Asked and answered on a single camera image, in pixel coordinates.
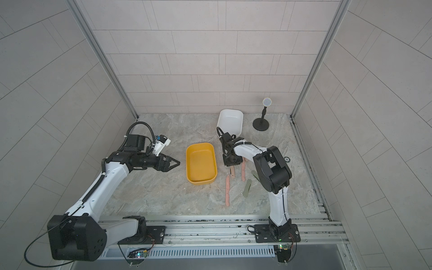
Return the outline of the pink fruit knife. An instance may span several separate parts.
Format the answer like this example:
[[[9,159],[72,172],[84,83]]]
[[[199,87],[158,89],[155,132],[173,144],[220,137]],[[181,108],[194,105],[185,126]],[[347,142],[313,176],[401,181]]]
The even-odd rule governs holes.
[[[235,167],[234,166],[230,166],[230,175],[231,175],[232,179],[234,179],[236,177],[236,175],[235,175]]]

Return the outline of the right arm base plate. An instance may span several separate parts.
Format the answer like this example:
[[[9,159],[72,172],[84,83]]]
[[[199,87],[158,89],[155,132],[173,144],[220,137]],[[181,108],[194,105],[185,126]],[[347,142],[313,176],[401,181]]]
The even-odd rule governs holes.
[[[252,234],[255,235],[257,243],[300,243],[298,226],[286,223],[283,226],[276,225],[254,225]]]

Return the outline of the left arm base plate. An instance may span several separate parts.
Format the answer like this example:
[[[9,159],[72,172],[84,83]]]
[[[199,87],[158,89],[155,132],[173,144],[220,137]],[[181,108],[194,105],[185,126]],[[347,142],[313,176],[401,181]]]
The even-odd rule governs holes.
[[[141,229],[131,236],[118,242],[120,245],[152,245],[162,244],[164,241],[166,227],[165,226],[150,226],[146,227],[145,231]]]

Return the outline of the long pink ceramic knife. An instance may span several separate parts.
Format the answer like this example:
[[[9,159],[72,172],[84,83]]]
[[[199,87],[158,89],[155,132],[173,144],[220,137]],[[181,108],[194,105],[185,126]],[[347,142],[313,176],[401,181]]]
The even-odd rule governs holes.
[[[230,206],[230,179],[231,179],[231,175],[228,174],[226,177],[226,190],[225,190],[225,204],[227,207]]]

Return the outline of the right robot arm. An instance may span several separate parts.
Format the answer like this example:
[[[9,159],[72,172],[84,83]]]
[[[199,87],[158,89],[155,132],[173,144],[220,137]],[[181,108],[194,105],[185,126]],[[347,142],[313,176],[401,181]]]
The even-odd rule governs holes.
[[[225,166],[239,165],[244,159],[254,163],[258,180],[269,195],[270,231],[274,238],[282,238],[291,230],[287,193],[292,172],[279,149],[275,146],[255,146],[242,137],[224,132],[220,127],[217,127],[217,134]]]

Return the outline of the yellow plastic storage box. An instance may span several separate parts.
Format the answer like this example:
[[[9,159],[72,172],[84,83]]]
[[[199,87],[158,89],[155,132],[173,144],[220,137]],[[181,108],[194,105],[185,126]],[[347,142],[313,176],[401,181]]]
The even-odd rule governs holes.
[[[194,185],[213,183],[218,169],[214,146],[208,142],[193,144],[186,149],[186,176]]]

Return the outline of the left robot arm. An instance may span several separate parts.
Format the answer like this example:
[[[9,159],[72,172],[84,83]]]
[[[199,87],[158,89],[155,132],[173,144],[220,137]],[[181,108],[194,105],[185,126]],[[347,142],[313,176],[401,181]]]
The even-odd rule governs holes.
[[[155,244],[143,216],[128,216],[107,227],[99,225],[105,205],[130,172],[148,168],[169,172],[180,165],[180,161],[162,154],[170,139],[153,132],[148,137],[132,134],[135,126],[133,123],[128,128],[120,148],[102,159],[101,173],[86,193],[65,214],[49,220],[46,235],[54,260],[63,265],[93,262],[112,244]]]

